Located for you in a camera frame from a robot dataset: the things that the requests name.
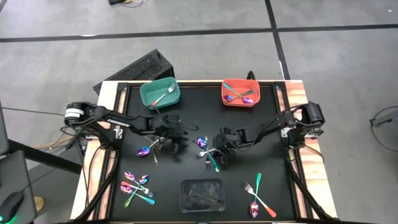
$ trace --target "green bowl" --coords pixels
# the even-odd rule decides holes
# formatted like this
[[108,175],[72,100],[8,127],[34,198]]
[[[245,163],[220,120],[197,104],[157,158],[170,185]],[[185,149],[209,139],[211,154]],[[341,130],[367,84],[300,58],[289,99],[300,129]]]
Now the green bowl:
[[159,97],[167,93],[167,90],[173,83],[175,83],[173,92],[166,94],[155,107],[162,108],[177,103],[180,100],[180,88],[178,87],[176,79],[172,77],[162,78],[143,84],[140,88],[142,103],[145,106],[151,105],[159,99]]

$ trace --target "gray carpet floor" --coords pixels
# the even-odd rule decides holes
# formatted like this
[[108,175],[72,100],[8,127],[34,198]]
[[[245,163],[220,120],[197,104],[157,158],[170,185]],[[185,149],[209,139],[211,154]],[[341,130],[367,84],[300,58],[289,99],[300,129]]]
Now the gray carpet floor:
[[[394,0],[271,0],[271,4],[280,28],[398,21]],[[135,9],[110,6],[105,0],[7,0],[0,12],[0,39],[250,27],[271,27],[263,0],[147,0]],[[339,217],[396,223],[398,154],[376,142],[369,119],[398,105],[398,29],[279,35],[291,79],[304,81],[308,99],[321,104],[326,117],[320,146]],[[257,79],[283,79],[272,33],[2,42],[2,105],[64,113],[73,101],[95,103],[93,85],[153,49],[169,60],[180,80],[244,78],[249,70]],[[36,146],[60,137],[62,117],[16,111],[4,115],[13,140]],[[397,131],[393,124],[375,129],[383,143],[398,149]],[[43,178],[54,179],[77,183],[73,175]],[[52,194],[44,192],[53,202]],[[72,199],[66,195],[36,223],[66,221],[73,191],[67,194]]]

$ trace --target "wooden frame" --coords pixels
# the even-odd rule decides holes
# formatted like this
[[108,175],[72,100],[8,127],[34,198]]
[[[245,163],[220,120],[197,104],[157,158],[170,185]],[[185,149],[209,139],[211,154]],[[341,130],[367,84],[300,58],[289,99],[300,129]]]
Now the wooden frame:
[[[105,81],[101,87],[101,93],[98,98],[98,105],[105,106],[107,109],[113,110],[115,106],[116,100],[116,92],[119,83],[146,83],[149,81]],[[184,80],[178,82],[222,82],[222,80]],[[290,106],[294,106],[297,104],[302,104],[307,102],[307,96],[305,94],[304,85],[301,80],[289,80],[289,81],[281,81],[281,80],[259,80],[259,82],[285,82],[287,97],[290,103]],[[118,112],[123,112],[124,99],[125,99],[126,90],[122,90],[119,98],[119,107]],[[282,92],[278,91],[278,99],[280,108],[283,110],[284,99],[282,97]],[[301,114],[296,113],[296,117],[300,118]],[[102,123],[106,128],[109,128],[110,125],[108,123]],[[306,139],[306,144],[316,150],[320,151],[319,144],[317,140]],[[88,174],[89,164],[91,158],[94,156],[94,152],[99,147],[100,143],[98,140],[91,140],[88,143],[86,149],[86,156],[83,168],[85,169],[86,174]],[[99,179],[101,175],[101,170],[104,162],[105,152],[99,150],[93,160],[93,164],[91,166],[91,175],[90,175],[90,188],[88,191],[89,200],[93,198],[95,193],[98,190]],[[113,164],[114,154],[110,154],[109,162],[108,162],[108,170],[110,171],[111,166]],[[337,217],[335,205],[333,202],[333,198],[331,196],[328,177],[326,175],[325,166],[323,164],[322,158],[319,155],[314,154],[311,151],[304,149],[300,150],[300,157],[302,160],[303,170],[305,174],[305,180],[307,183],[307,188],[314,196],[315,200],[323,207],[323,209],[331,216]],[[294,169],[297,170],[297,163],[294,162]],[[78,188],[76,191],[75,201],[73,204],[71,219],[79,216],[82,211],[85,209],[85,197],[86,197],[86,189],[85,189],[85,181],[84,181],[83,171],[81,172]],[[307,213],[305,211],[305,204],[303,195],[301,191],[296,186],[297,198],[298,198],[298,206],[300,209],[301,217],[307,217]],[[106,207],[108,204],[109,198],[109,187],[103,195],[101,200],[100,210],[99,210],[99,219],[104,219],[106,214]]]

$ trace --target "wooden table edge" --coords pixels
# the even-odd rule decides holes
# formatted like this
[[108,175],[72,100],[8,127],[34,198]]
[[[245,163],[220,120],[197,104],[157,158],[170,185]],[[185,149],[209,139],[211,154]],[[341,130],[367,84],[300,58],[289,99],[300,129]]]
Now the wooden table edge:
[[[300,104],[300,103],[306,103],[307,102],[307,96],[305,94],[304,86],[303,86],[303,81],[302,80],[258,80],[259,82],[285,82],[286,84],[286,89],[287,89],[287,95],[289,99],[290,106]],[[101,92],[98,97],[98,103],[97,105],[105,106],[107,109],[113,110],[114,109],[114,104],[115,104],[115,98],[116,98],[116,92],[117,92],[117,87],[119,83],[147,83],[150,81],[104,81],[102,82],[102,87],[101,87]],[[201,83],[201,82],[222,82],[222,80],[178,80],[179,83]],[[121,95],[119,100],[124,101],[124,93]],[[281,105],[281,108],[284,108],[283,99],[281,101],[281,98],[279,97],[279,103]],[[122,112],[123,110],[123,103],[119,104],[118,111]],[[318,141],[311,141],[309,142],[312,147],[315,149],[319,148]],[[88,175],[88,164],[91,161],[91,158],[93,157],[94,151],[97,149],[99,146],[98,140],[92,140],[88,143],[87,149],[86,149],[86,156],[85,156],[85,165],[83,166],[86,170],[86,175]],[[95,161],[93,162],[92,168],[91,168],[91,177],[89,180],[90,181],[90,189],[89,189],[89,196],[90,200],[96,193],[98,189],[98,181],[99,177],[98,174],[100,175],[102,166],[103,166],[103,154],[104,151],[99,150],[99,152],[96,154]],[[322,175],[314,177],[310,177],[311,175],[308,175],[308,166],[312,165],[314,163],[314,159],[308,158],[311,155],[308,154],[307,151],[301,150],[300,151],[300,156],[303,160],[303,169],[305,172],[305,177],[306,177],[306,182],[307,182],[307,187],[308,190],[313,194],[314,198],[317,200],[317,202],[323,207],[323,209],[331,216],[337,217],[336,215],[336,210],[335,210],[335,205],[333,202],[333,197],[331,196],[331,191],[330,191],[330,186],[328,183],[327,175],[326,172],[324,171]],[[325,170],[325,165],[323,162],[319,162],[318,159],[315,159],[317,163],[317,168],[316,169],[322,169]],[[110,167],[113,163],[113,159],[109,160],[109,166],[107,167],[108,172],[110,171]],[[303,203],[303,196],[300,192],[300,190],[296,186],[296,192],[297,192],[297,198],[298,198],[298,203],[300,207],[300,213],[302,217],[306,217],[307,214],[305,213],[305,207]],[[72,213],[71,213],[71,219],[76,218],[79,216],[82,211],[85,208],[85,196],[86,196],[86,190],[85,190],[85,182],[84,182],[84,177],[83,177],[83,172],[80,175],[79,183],[78,183],[78,188],[76,190],[76,195],[75,195],[75,201],[73,203],[73,208],[72,208]],[[100,205],[100,211],[99,211],[99,218],[105,218],[105,213],[106,213],[106,206],[108,204],[108,196],[109,196],[109,188],[105,192],[102,200],[101,200],[101,205]]]

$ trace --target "black box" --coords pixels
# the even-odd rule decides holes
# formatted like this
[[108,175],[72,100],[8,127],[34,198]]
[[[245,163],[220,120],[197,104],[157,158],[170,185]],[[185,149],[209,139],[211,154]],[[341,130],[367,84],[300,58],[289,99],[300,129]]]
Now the black box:
[[[158,80],[167,77],[175,78],[173,66],[155,49],[104,81]],[[102,82],[93,87],[98,95],[100,94],[101,86]]]

